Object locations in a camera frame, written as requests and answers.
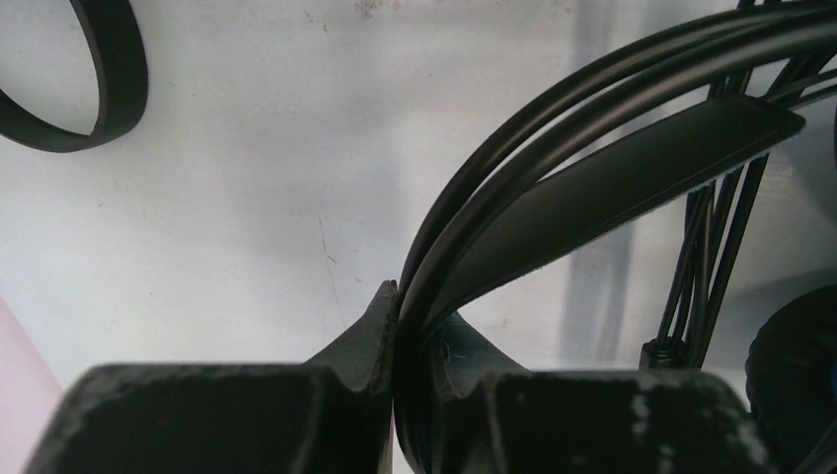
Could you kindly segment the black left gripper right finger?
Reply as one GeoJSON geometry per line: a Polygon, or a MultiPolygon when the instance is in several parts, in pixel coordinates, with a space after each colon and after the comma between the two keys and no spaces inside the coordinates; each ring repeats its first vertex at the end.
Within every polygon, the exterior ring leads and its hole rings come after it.
{"type": "Polygon", "coordinates": [[[737,395],[700,371],[531,371],[458,316],[427,347],[434,473],[771,473],[737,395]]]}

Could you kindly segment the blue black headphones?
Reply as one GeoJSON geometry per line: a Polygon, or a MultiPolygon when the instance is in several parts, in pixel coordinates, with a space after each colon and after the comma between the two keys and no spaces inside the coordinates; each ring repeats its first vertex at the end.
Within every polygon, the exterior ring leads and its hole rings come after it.
{"type": "MultiPolygon", "coordinates": [[[[400,446],[417,473],[434,405],[427,347],[462,306],[676,198],[682,246],[636,370],[700,371],[769,153],[836,92],[832,1],[743,1],[630,43],[510,118],[424,219],[401,277],[394,370],[400,446]]],[[[836,288],[772,315],[741,401],[771,473],[836,469],[836,288]]]]}

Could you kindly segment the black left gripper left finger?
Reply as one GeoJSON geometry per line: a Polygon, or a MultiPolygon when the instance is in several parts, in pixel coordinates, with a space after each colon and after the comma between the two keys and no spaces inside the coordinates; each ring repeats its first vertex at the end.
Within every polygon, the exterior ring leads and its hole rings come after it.
{"type": "Polygon", "coordinates": [[[61,400],[30,473],[388,473],[399,291],[301,363],[124,363],[61,400]]]}

